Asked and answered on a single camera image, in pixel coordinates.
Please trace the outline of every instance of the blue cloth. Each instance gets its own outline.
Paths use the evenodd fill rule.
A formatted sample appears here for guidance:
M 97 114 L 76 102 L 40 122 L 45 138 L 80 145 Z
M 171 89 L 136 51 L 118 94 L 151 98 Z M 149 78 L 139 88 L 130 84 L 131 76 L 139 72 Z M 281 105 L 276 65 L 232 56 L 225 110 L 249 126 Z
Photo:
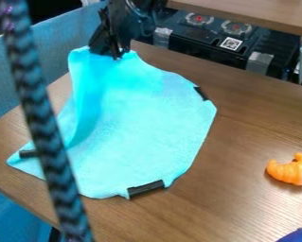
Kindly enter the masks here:
M 216 114 L 195 85 L 143 62 L 71 52 L 73 94 L 59 115 L 80 192 L 129 198 L 127 188 L 163 180 L 166 187 L 192 165 Z M 32 143 L 22 149 L 32 149 Z M 37 159 L 8 164 L 43 179 Z

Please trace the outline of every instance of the electronic device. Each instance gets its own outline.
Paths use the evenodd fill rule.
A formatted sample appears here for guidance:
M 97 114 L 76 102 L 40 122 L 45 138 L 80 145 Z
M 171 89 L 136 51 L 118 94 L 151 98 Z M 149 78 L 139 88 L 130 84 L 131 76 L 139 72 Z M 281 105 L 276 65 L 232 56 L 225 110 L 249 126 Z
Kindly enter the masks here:
M 170 50 L 239 69 L 255 71 L 258 65 L 260 73 L 273 78 L 292 77 L 298 36 L 182 10 L 165 9 L 158 18 L 158 27 L 171 30 L 169 36 L 162 34 Z M 152 43 L 151 38 L 139 40 Z

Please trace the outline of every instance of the black clip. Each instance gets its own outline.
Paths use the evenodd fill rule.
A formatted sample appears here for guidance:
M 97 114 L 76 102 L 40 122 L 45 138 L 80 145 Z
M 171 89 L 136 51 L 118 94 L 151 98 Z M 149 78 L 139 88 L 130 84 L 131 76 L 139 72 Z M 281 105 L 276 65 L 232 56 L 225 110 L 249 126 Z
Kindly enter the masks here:
M 198 95 L 200 95 L 204 101 L 209 100 L 208 97 L 206 97 L 206 95 L 204 94 L 203 90 L 200 87 L 194 87 L 194 90 L 198 93 Z
M 20 150 L 20 159 L 36 158 L 38 156 L 36 150 Z
M 131 198 L 140 195 L 142 193 L 150 192 L 152 190 L 164 188 L 164 187 L 165 185 L 163 180 L 159 180 L 152 183 L 148 183 L 146 185 L 130 187 L 127 190 L 128 190 L 129 197 Z

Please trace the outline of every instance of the robotic arm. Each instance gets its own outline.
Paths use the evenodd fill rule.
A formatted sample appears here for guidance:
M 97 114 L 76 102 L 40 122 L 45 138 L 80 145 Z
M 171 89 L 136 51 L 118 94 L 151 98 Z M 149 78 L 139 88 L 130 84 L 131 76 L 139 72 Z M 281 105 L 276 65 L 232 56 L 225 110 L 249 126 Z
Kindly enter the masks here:
M 131 40 L 150 36 L 156 29 L 156 12 L 168 0 L 109 0 L 99 12 L 101 25 L 92 36 L 92 53 L 112 55 L 114 60 L 131 50 Z

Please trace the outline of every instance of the black cable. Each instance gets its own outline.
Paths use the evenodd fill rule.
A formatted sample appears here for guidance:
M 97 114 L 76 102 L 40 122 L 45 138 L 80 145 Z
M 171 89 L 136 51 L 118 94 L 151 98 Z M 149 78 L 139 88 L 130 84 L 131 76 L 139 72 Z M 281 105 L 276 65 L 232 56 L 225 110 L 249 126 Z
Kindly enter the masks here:
M 0 0 L 4 41 L 50 197 L 68 241 L 93 241 L 61 134 L 44 85 L 25 0 Z

